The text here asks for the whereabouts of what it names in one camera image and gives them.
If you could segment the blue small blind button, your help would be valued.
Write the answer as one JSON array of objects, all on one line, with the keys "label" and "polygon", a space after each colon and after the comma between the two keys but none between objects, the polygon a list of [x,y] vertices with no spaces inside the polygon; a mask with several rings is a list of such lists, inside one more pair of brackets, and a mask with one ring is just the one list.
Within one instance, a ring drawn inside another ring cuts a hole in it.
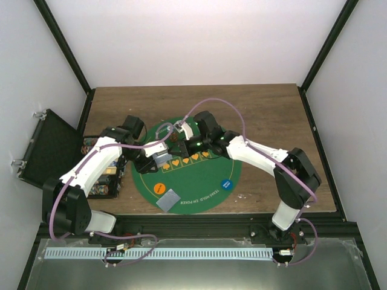
[{"label": "blue small blind button", "polygon": [[233,190],[233,181],[231,179],[224,179],[221,181],[221,188],[223,190],[231,191]]}]

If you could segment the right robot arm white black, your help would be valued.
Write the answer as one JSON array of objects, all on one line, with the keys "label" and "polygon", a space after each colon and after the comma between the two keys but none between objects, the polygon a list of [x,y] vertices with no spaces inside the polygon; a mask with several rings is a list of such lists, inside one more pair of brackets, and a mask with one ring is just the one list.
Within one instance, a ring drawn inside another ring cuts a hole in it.
[{"label": "right robot arm white black", "polygon": [[302,210],[316,201],[316,190],[322,180],[307,154],[295,147],[288,151],[252,142],[244,135],[223,129],[209,111],[193,118],[198,128],[194,133],[186,120],[174,123],[174,129],[184,137],[177,140],[176,156],[189,157],[211,151],[216,156],[247,163],[270,174],[275,179],[280,203],[272,216],[269,238],[283,243],[290,237],[290,228]]}]

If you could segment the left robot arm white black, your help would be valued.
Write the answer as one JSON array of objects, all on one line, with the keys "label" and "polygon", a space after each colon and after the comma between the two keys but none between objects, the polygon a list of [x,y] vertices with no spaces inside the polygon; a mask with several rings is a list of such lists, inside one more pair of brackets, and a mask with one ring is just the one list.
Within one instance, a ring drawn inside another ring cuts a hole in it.
[{"label": "left robot arm white black", "polygon": [[111,244],[123,238],[123,228],[113,214],[90,209],[88,195],[98,178],[117,158],[124,156],[140,173],[156,172],[165,162],[167,145],[164,139],[139,143],[144,123],[128,116],[121,126],[107,127],[94,147],[59,179],[48,179],[43,186],[42,220],[48,224],[52,240],[59,241],[55,229],[64,230],[63,237],[83,233],[102,234]]}]

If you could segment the blue patterned card deck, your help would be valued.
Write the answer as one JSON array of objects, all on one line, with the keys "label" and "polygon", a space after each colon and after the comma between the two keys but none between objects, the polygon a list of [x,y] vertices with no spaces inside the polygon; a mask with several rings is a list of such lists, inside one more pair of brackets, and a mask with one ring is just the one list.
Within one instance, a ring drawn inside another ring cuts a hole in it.
[{"label": "blue patterned card deck", "polygon": [[172,155],[169,153],[155,153],[152,157],[157,167],[163,167],[169,160],[172,159]]}]

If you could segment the orange big blind button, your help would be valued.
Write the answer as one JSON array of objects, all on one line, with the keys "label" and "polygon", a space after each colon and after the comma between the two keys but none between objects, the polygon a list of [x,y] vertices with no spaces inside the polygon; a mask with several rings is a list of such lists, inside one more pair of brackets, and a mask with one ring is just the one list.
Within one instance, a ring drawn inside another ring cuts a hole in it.
[{"label": "orange big blind button", "polygon": [[154,193],[156,195],[162,195],[166,192],[166,186],[165,184],[159,182],[154,185]]}]

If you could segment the dealt cards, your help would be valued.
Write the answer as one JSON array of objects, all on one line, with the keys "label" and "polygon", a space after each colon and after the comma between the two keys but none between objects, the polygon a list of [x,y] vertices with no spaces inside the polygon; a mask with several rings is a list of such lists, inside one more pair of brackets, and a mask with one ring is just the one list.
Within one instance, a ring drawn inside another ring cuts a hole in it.
[{"label": "dealt cards", "polygon": [[157,202],[156,205],[163,210],[168,212],[176,203],[180,201],[180,196],[176,194],[172,189],[169,189]]}]

